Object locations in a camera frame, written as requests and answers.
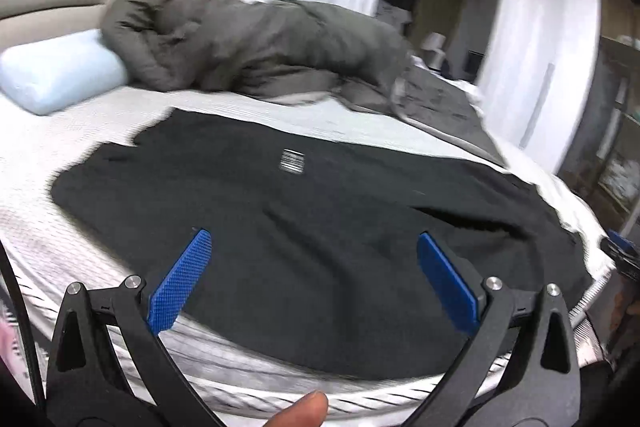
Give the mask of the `dark grey duvet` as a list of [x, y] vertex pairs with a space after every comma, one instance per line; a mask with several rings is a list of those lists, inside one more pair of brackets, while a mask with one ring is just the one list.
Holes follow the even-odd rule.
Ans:
[[430, 72], [392, 26], [359, 12], [300, 0], [112, 0], [100, 31], [145, 88], [282, 105], [331, 95], [506, 167], [468, 95]]

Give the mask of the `light blue pillow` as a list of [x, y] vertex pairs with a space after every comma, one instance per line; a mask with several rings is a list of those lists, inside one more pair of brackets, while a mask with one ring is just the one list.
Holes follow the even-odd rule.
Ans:
[[1, 53], [1, 91], [38, 116], [127, 83], [124, 63], [105, 45], [97, 29], [11, 46]]

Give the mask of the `dark shelving unit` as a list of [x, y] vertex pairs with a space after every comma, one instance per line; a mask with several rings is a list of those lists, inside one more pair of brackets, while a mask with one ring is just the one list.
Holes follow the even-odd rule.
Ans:
[[639, 7], [601, 0], [590, 91], [560, 178], [603, 228], [628, 233], [639, 214]]

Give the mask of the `black pants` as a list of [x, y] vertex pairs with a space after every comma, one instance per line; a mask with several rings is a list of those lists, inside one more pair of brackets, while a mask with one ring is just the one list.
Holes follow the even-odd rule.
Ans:
[[268, 357], [369, 381], [440, 374], [463, 345], [419, 268], [423, 232], [513, 288], [557, 283], [569, 306], [591, 283], [582, 239], [512, 174], [184, 110], [131, 145], [99, 146], [51, 196], [141, 275], [209, 231], [190, 317]]

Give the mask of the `white mattress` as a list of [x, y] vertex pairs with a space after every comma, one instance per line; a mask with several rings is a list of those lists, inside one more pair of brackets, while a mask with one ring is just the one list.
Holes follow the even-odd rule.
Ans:
[[65, 286], [212, 260], [163, 335], [201, 397], [249, 424], [314, 388], [335, 425], [401, 421], [463, 337], [416, 257], [422, 232], [507, 284], [562, 289], [579, 323], [610, 276], [603, 229], [511, 145], [496, 167], [326, 100], [123, 87], [50, 116], [1, 104], [1, 239], [51, 323]]

